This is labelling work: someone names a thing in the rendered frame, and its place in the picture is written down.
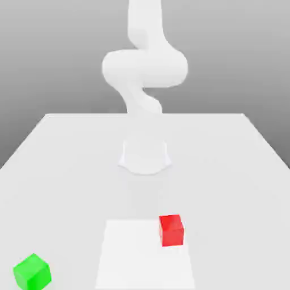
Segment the small red cube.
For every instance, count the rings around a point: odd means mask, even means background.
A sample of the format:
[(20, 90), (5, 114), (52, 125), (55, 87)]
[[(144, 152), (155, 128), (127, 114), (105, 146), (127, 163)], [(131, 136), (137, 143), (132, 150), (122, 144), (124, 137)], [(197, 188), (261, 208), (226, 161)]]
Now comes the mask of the small red cube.
[(183, 245), (184, 233), (180, 215), (159, 216), (159, 236), (162, 247)]

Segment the small green cube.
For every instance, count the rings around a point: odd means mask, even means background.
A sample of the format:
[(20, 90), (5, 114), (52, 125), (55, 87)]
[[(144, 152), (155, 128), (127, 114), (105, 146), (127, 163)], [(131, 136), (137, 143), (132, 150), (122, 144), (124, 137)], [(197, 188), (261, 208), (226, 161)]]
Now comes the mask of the small green cube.
[(21, 290), (42, 290), (52, 281), (49, 265), (35, 253), (14, 266), (13, 274)]

